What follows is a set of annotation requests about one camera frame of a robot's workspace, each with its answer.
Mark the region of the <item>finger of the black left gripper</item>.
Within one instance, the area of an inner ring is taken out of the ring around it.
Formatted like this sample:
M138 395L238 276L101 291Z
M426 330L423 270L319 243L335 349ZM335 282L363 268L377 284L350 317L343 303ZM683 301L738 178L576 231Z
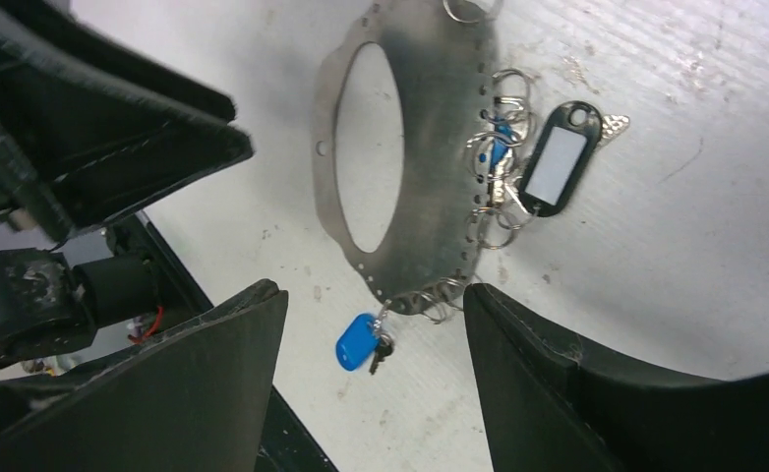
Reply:
M233 163L230 97L46 1L0 1L0 120L51 163Z
M0 158L0 219L24 211L55 242L133 214L254 154L239 130L191 131L164 126L80 167L45 180L6 174Z

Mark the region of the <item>silver metal key plate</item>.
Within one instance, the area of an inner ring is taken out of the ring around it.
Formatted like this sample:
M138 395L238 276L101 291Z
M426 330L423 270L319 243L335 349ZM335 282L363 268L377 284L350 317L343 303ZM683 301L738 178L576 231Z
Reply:
M376 1L318 70L311 136L319 220L376 298L418 315L457 298L479 249L466 220L486 185L469 169L469 139L488 129L496 33L486 13L463 2L471 24L440 1ZM403 173L394 213L374 252L354 242L340 203L335 128L358 51L378 45L394 78L403 124Z

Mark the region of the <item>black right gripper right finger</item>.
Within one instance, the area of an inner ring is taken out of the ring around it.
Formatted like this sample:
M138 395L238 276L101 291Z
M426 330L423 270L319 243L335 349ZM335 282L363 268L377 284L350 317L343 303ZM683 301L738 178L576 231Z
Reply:
M485 283L464 319L497 471L769 471L769 373L721 381L638 360Z

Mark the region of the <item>blue key tag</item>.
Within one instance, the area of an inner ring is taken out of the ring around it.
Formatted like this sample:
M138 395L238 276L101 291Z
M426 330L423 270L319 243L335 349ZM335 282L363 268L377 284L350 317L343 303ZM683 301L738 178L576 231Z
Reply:
M338 337L335 343L335 357L339 366L345 371L357 370L376 349L379 337L375 322L374 315L362 313Z

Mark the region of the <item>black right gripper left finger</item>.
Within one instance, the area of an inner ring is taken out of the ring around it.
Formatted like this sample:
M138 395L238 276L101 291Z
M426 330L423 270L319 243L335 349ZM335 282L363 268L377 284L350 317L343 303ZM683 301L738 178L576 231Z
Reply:
M0 381L0 471L251 471L288 309L263 279L138 345Z

